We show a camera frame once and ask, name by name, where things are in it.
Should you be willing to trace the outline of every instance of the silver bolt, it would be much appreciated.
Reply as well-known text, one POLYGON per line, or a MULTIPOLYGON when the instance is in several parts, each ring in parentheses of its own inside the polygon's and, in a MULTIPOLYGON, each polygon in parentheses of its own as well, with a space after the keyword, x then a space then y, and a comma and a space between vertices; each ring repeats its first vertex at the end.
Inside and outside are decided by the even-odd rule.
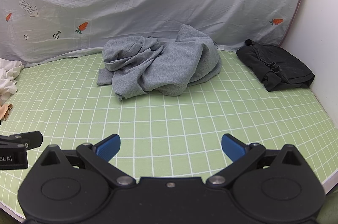
POLYGON ((219 185, 225 183, 225 178, 220 175, 213 175, 212 177, 209 178, 209 182, 214 185, 219 185))
POLYGON ((133 178, 127 175, 120 176, 116 179, 116 182, 120 185, 130 185, 133 181, 133 178))
POLYGON ((174 188, 176 186, 174 182, 168 182, 166 185, 168 188, 174 188))

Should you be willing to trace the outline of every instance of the green checkered tablecloth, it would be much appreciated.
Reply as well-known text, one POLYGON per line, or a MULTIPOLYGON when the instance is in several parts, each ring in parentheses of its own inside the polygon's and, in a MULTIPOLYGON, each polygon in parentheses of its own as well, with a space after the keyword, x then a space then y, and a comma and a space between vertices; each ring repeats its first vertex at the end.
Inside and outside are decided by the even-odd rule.
MULTIPOLYGON (((3 135, 39 130, 44 141, 28 151, 32 166, 43 149, 74 149, 118 133, 111 163, 141 176, 207 178, 230 164, 220 139, 231 133, 268 149, 295 144, 320 181, 338 168, 337 129, 309 89, 267 92, 235 53, 220 51, 223 68, 181 96, 157 91, 119 102, 111 86, 96 86, 102 55, 62 59, 24 69, 3 135)), ((16 193, 28 170, 1 171, 0 201, 22 214, 16 193)))

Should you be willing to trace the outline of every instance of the white crumpled cloth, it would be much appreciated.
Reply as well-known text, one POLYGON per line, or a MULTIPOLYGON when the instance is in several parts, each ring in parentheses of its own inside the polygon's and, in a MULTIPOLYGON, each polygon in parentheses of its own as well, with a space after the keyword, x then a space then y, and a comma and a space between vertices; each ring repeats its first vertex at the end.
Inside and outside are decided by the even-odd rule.
POLYGON ((15 78, 23 68, 21 61, 0 58, 0 106, 18 90, 15 86, 15 78))

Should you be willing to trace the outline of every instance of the black fabric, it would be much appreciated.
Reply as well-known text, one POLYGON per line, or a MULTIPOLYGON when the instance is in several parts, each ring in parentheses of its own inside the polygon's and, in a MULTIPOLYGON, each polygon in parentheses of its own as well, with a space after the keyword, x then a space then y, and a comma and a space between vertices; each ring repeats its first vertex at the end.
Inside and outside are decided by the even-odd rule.
POLYGON ((306 88, 315 75, 299 59, 276 46, 263 46, 250 39, 236 54, 256 74, 267 91, 306 88))

